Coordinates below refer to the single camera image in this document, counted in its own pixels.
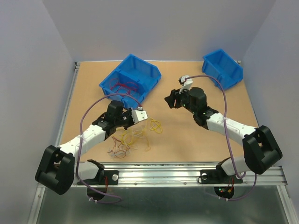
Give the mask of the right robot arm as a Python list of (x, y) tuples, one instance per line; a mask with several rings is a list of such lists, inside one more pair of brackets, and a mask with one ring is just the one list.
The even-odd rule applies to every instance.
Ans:
[(209, 131), (224, 135), (243, 147), (243, 156), (229, 157), (206, 172), (206, 178), (226, 182), (236, 173), (252, 171), (257, 175), (282, 159), (283, 154), (271, 132), (266, 126), (253, 127), (225, 118), (207, 104), (206, 94), (201, 88), (172, 90), (165, 97), (170, 108), (185, 108), (193, 114), (195, 123)]

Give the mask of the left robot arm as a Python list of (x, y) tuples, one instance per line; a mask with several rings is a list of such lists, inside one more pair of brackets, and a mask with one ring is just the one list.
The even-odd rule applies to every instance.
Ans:
[(95, 160), (81, 163), (79, 157), (113, 135), (118, 127), (127, 129), (145, 118), (143, 111), (125, 110), (122, 102), (111, 101), (107, 111), (80, 135), (45, 149), (35, 180), (59, 195), (66, 193), (74, 183), (105, 184), (104, 165)]

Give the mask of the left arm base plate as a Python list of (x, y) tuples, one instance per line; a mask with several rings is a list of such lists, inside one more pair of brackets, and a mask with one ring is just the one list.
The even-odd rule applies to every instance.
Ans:
[(88, 185), (118, 185), (119, 171), (118, 170), (101, 170), (98, 171), (95, 177), (83, 178)]

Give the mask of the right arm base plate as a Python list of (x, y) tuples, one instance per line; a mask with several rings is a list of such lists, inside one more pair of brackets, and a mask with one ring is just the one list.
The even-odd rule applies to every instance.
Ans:
[(200, 172), (197, 182), (200, 184), (241, 184), (243, 180), (235, 175), (227, 175), (224, 171), (217, 169), (206, 169)]

